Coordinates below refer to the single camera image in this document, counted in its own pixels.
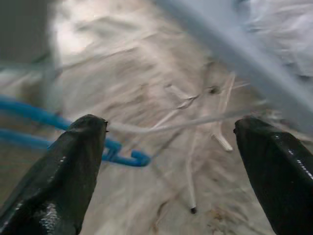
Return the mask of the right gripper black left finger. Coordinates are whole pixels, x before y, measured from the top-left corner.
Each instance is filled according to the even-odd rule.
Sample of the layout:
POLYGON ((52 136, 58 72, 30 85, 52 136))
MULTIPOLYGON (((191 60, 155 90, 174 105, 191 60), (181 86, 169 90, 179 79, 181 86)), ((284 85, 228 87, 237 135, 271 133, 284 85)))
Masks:
POLYGON ((107 121, 73 122, 26 173, 0 211, 3 235, 77 235, 97 183, 107 121))

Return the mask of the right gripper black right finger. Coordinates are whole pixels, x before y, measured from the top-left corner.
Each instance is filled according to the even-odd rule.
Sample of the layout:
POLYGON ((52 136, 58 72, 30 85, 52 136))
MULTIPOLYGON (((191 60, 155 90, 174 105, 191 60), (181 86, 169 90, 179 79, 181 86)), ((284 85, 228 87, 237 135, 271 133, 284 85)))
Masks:
POLYGON ((295 136, 260 119, 235 122, 246 173, 277 235, 313 233, 313 155, 295 136))

